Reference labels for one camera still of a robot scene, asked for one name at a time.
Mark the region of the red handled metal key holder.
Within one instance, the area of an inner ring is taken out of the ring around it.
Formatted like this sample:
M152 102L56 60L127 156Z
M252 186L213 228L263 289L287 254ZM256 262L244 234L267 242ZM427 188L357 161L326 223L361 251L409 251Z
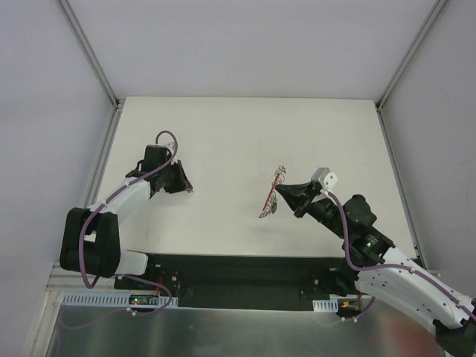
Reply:
M260 219L272 215L270 212L270 207L273 202L277 203L277 191L276 187L279 184L282 184L285 181L286 168L283 165L280 165L274 172L274 179L271 183L271 188L266 197L263 208L258 216Z

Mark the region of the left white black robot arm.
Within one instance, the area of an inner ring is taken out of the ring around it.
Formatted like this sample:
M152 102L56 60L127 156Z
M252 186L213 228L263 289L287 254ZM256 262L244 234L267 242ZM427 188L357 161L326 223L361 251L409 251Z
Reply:
M174 158L173 148L172 143L147 146L144 158L114 193L87 208L68 212L61 268L98 277L131 274L140 289L155 285L158 273L147 265L147 254L121 248L120 225L161 190L172 194L193 189L180 160Z

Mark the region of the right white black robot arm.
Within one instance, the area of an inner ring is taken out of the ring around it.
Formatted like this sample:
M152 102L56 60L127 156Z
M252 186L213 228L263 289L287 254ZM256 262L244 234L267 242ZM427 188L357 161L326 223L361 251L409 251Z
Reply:
M378 231L362 195L340 203L312 182L279 184L276 191L297 218L309 215L343 239L346 268L335 274L340 292L357 289L413 318L451 356L475 355L475 299L444 284Z

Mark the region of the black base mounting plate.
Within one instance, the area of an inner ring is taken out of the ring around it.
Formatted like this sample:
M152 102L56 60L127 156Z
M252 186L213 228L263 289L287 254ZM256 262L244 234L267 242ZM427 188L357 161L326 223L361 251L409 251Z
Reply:
M151 254L138 281L116 279L114 287L162 283L180 307L309 311L315 300L357 295L357 279L342 257Z

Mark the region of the right aluminium table rail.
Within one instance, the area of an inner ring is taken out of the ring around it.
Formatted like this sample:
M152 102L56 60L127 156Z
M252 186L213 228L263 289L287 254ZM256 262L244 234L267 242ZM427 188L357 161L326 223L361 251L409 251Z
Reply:
M382 135L387 146L388 155L391 161L393 174L396 179L396 185L398 187L400 199L402 201L408 229L414 244L417 260L421 263L423 268L428 268L428 271L435 277L445 277L445 273L438 266L438 264L436 262L430 262L431 256L429 255L428 248L431 246L426 245L423 237L419 235L416 221L417 218L412 215L413 211L411 209L411 196L408 188L405 186L405 176L403 172L403 166L401 165L398 156L397 142L394 140L393 134L391 133L390 121L385 117L383 108L380 108L378 104L376 104L376 114L378 116L382 129Z

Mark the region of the aluminium table rail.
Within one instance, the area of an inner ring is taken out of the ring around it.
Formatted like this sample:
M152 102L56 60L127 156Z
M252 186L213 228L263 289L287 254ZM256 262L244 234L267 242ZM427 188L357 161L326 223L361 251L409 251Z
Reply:
M101 145L94 161L93 171L86 188L84 205L90 205L98 196L103 175L106 169L109 153L119 124L124 101L120 100L113 106L112 116L107 121L106 131L103 134ZM24 356L45 356L48 351L51 336L61 303L66 292L85 292L80 275L60 269L59 263L54 263L48 277L45 292L42 295L38 312L33 321L33 327L27 340Z
M428 268L428 271L435 277L445 277L445 273L438 266L438 264L436 262L430 262L431 256L429 255L428 248L431 246L426 245L423 237L419 235L416 221L417 218L412 215L413 211L411 209L411 196L408 188L405 186L405 176L403 172L403 166L401 165L398 156L397 142L394 140L393 134L391 133L390 121L385 117L383 108L380 108L378 104L376 104L376 114L378 116L382 129L382 135L387 146L388 155L391 161L393 174L396 179L396 185L398 187L400 199L402 201L408 229L414 244L417 260L421 263L423 268Z

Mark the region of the left aluminium frame post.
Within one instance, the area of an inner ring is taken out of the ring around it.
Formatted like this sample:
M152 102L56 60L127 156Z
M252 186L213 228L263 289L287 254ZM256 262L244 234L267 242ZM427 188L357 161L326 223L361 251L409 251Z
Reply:
M58 0L56 1L57 6L64 16L70 30L77 41L77 44L80 47L80 50L83 53L83 56L86 59L86 62L89 64L90 69L92 70L93 75L96 77L103 93L107 97L109 103L114 109L118 108L120 105L120 98L116 95L115 90L112 88L112 85L106 75L106 72L103 69L103 66L100 64L99 59L86 35L86 32L83 29L83 26L80 23L77 14L74 11L74 8L71 6L71 2L68 0Z

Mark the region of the aluminium frame post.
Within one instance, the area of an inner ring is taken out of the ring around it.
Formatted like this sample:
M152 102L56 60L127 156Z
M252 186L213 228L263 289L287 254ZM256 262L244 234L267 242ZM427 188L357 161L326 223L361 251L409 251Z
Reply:
M428 38L430 32L442 16L444 10L451 3L449 0L437 0L432 5L431 10L425 17L419 30L416 32L409 48L405 52L403 58L399 62L396 70L394 71L390 81L385 87L380 98L376 101L376 111L380 113L386 106L387 102L391 98L392 94L397 89L400 82L403 80L405 74L411 67L412 62L416 58L418 52L423 47L425 40Z
M112 85L106 75L106 72L103 69L103 66L100 64L99 59L86 35L86 32L83 29L83 26L80 23L77 14L74 11L74 8L71 6L71 2L68 0L58 0L56 1L57 6L64 16L70 30L77 41L77 44L80 47L80 50L83 53L83 56L86 59L86 62L89 64L90 69L92 70L93 75L96 77L103 93L107 97L109 103L114 109L118 108L120 105L120 98L116 95L115 90L112 88Z

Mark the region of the left aluminium table rail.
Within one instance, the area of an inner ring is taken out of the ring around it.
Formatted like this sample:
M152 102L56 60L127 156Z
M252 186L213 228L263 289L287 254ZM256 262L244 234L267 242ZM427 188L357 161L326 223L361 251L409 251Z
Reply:
M101 145L94 161L93 171L86 188L84 205L90 205L98 196L103 175L106 169L109 153L119 124L124 101L120 100L113 106L112 116L107 121L106 131L103 134ZM42 295L38 312L33 321L33 327L27 340L24 356L45 356L48 351L51 336L61 303L66 292L85 292L80 275L60 269L59 263L54 263L48 277L45 292Z

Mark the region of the right aluminium frame post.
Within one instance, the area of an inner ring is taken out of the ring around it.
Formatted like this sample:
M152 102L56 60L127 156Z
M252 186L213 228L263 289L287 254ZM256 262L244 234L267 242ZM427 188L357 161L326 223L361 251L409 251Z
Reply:
M411 67L412 62L416 58L418 52L423 47L425 40L428 38L430 32L442 16L444 10L451 3L449 0L437 0L432 5L431 10L425 17L419 30L416 32L409 48L405 52L403 58L399 62L396 70L394 71L390 81L385 87L380 98L376 101L376 111L380 113L386 106L387 102L391 98L392 94L397 89L400 82L403 80L405 74Z

